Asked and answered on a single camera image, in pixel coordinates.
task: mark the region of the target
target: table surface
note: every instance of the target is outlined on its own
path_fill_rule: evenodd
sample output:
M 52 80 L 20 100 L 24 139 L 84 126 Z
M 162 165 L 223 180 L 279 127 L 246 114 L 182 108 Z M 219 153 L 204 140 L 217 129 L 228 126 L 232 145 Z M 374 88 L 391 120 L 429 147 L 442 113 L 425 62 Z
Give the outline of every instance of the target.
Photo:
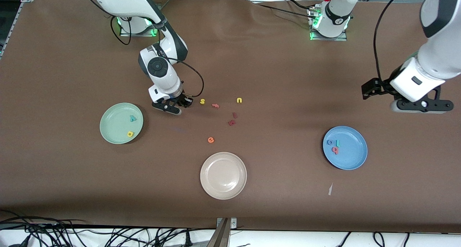
M 137 63 L 155 38 L 122 45 L 88 0 L 25 4 L 0 62 L 0 207 L 91 224 L 214 227 L 234 216 L 247 229 L 460 232 L 460 108 L 397 114 L 391 96 L 362 100 L 360 86 L 376 76 L 372 35 L 384 5 L 358 3 L 348 41 L 328 42 L 309 40 L 303 17 L 249 1 L 171 0 L 163 12 L 206 99 L 174 116 L 151 107 L 152 82 Z M 386 76 L 425 42 L 419 7 L 392 5 L 381 22 Z M 186 92 L 200 90 L 195 73 L 175 69 Z M 460 86 L 447 82 L 442 98 L 461 104 Z M 99 121 L 120 102 L 140 107 L 144 127 L 112 145 Z M 324 157 L 323 136 L 339 125 L 367 141 L 357 170 Z M 199 180 L 216 152 L 247 167 L 244 190 L 228 201 Z

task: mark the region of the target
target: white plate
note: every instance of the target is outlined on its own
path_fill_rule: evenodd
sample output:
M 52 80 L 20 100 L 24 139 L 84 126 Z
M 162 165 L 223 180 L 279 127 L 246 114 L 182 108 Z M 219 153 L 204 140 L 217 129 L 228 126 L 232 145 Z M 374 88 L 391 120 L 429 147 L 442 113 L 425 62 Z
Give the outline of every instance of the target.
M 208 195 L 220 200 L 231 199 L 245 187 L 247 169 L 237 155 L 218 152 L 203 163 L 200 182 Z

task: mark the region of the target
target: blue plate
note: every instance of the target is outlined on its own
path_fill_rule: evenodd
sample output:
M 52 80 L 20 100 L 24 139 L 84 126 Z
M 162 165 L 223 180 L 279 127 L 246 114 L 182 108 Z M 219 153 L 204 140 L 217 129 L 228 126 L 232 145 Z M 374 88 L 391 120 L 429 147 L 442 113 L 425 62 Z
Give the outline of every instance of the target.
M 337 154 L 333 152 L 333 147 L 337 148 Z M 368 147 L 357 130 L 339 126 L 330 129 L 323 137 L 323 152 L 334 166 L 342 170 L 355 170 L 367 159 Z

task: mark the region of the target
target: metal leg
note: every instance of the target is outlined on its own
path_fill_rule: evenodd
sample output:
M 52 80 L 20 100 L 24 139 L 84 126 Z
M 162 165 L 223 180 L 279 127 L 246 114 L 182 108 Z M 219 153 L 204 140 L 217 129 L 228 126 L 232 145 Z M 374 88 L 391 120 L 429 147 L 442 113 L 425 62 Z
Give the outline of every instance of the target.
M 230 218 L 221 219 L 221 222 L 219 222 L 218 227 L 214 231 L 214 234 L 206 247 L 228 247 L 231 224 L 232 221 Z

